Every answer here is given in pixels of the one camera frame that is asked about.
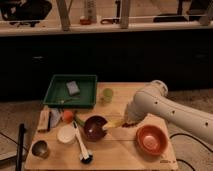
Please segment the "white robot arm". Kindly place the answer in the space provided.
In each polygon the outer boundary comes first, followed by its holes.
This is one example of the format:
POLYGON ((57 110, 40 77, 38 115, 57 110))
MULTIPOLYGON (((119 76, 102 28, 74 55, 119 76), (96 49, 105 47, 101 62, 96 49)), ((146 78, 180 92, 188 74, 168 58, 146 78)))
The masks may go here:
POLYGON ((176 103, 167 95, 168 87, 164 82, 149 82, 137 90, 126 105, 124 121, 137 124, 150 113, 213 145, 213 114, 176 103))

